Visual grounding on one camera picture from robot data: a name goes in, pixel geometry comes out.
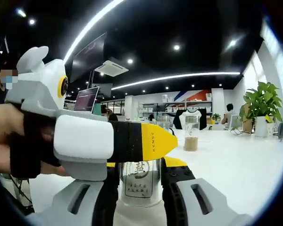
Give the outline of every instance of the white table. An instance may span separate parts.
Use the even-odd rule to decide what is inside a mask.
[[[276,137],[267,139],[249,134],[235,136],[230,131],[200,131],[198,150],[186,152],[183,150],[184,131],[175,130],[175,135],[178,147],[168,156],[187,162],[194,176],[204,178],[222,192],[228,205],[237,213],[255,216],[282,179],[283,143]],[[50,206],[53,195],[73,180],[56,175],[39,175],[30,180],[35,211]],[[163,203],[138,211],[118,203],[114,225],[129,223],[165,226]]]

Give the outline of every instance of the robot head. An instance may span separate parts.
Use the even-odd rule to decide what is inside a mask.
[[[63,109],[68,88],[65,66],[59,59],[44,64],[47,54],[47,46],[33,47],[23,54],[17,63],[18,82],[8,91],[5,102],[46,116]]]

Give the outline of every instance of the black ceiling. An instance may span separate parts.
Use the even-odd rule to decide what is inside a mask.
[[[35,0],[21,3],[27,18],[14,13],[10,6],[0,5],[8,22],[5,32],[11,51],[20,56],[33,46],[49,46],[45,61],[63,59],[72,42],[88,21],[112,0]],[[35,26],[28,19],[36,19]],[[107,32],[111,45],[108,55],[129,69],[115,78],[95,73],[94,82],[111,82],[113,86],[157,77],[197,72],[243,72],[253,51],[261,44],[261,6],[254,0],[125,0],[105,15],[83,38],[69,59],[67,75],[71,76],[72,57],[101,34]],[[227,49],[231,40],[237,45]],[[173,45],[180,45],[179,51]],[[128,65],[127,59],[134,63]],[[70,84],[69,93],[86,87],[89,72]],[[206,76],[172,79],[133,86],[112,92],[123,98],[132,95],[193,89],[233,89],[239,76]]]

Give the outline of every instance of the white flower pot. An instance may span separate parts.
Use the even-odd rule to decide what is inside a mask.
[[[275,128],[275,123],[267,123],[267,137],[272,138],[274,136],[274,128]]]
[[[260,116],[256,118],[255,125],[255,136],[266,137],[267,136],[267,122],[265,116]]]

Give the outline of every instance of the laptop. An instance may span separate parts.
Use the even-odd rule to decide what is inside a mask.
[[[87,111],[92,113],[98,91],[98,86],[79,91],[76,97],[74,111]]]

